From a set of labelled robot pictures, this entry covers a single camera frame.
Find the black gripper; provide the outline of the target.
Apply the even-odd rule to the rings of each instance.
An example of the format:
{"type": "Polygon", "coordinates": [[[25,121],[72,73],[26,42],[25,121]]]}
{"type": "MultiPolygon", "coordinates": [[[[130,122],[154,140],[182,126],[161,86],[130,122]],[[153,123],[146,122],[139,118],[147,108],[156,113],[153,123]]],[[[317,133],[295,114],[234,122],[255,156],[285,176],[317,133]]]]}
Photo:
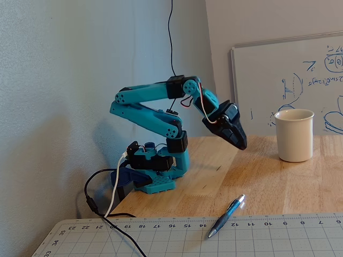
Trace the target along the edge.
{"type": "Polygon", "coordinates": [[[203,118],[204,125],[215,135],[221,137],[231,145],[240,150],[247,148],[247,136],[240,123],[240,114],[236,104],[229,100],[219,104],[218,109],[210,114],[207,118],[203,118]]]}

